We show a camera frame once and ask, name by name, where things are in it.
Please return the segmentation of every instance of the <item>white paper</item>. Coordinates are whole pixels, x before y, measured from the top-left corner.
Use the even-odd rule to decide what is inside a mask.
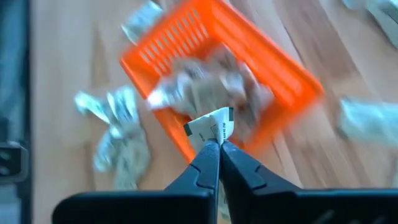
[[[194,119],[184,126],[191,145],[199,152],[208,139],[222,145],[234,131],[233,108],[224,107]]]
[[[398,105],[342,100],[340,129],[349,138],[398,146]]]
[[[163,16],[163,9],[152,1],[146,1],[137,11],[133,12],[121,28],[127,38],[137,43],[139,38]]]
[[[93,156],[93,165],[99,172],[115,171],[116,190],[137,189],[137,181],[145,174],[150,162],[135,94],[131,86],[123,86],[108,93],[105,100],[83,92],[75,97],[80,112],[90,111],[109,124]]]

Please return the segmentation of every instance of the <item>basket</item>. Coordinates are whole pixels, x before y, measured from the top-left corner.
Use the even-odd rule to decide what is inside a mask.
[[[250,140],[238,144],[248,153],[270,142],[273,134],[323,92],[311,74],[224,1],[188,0],[160,20],[121,58],[122,67],[138,92],[146,99],[159,78],[170,74],[173,59],[205,58],[213,48],[225,44],[248,65],[258,82],[275,94],[274,102],[262,114]],[[183,129],[190,119],[172,109],[157,110],[154,114],[186,160],[191,162],[195,151]]]

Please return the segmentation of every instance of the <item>floor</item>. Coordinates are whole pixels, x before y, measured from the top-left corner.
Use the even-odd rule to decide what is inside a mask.
[[[118,57],[129,45],[119,25],[141,0],[35,0],[32,4],[34,223],[50,223],[62,198],[111,190],[111,175],[94,173],[92,154],[106,126],[80,115],[79,90],[103,96],[129,83]],[[173,0],[158,0],[165,9]],[[339,0],[230,0],[298,63],[318,77],[325,98],[255,155],[305,188],[396,187],[398,151],[348,141],[336,132],[339,99],[397,103],[398,51],[372,18]],[[162,189],[186,163],[138,98],[152,148],[141,189]]]

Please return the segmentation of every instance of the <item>wooden plank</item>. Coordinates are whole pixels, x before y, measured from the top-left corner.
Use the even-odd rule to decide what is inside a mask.
[[[77,112],[73,98],[80,90],[103,97],[131,83],[119,65],[120,54],[130,44],[119,25],[141,3],[32,3],[34,223],[50,223],[56,204],[69,195],[113,188],[111,175],[93,172],[92,155],[106,125]],[[149,146],[155,148],[140,187],[162,189],[186,162],[151,112],[142,110],[142,103],[140,107],[143,126],[153,134]]]
[[[384,101],[398,102],[398,51],[374,19],[352,13],[338,1],[321,0],[320,4],[369,88]]]
[[[303,64],[323,85],[357,74],[348,51],[317,0],[274,2]]]

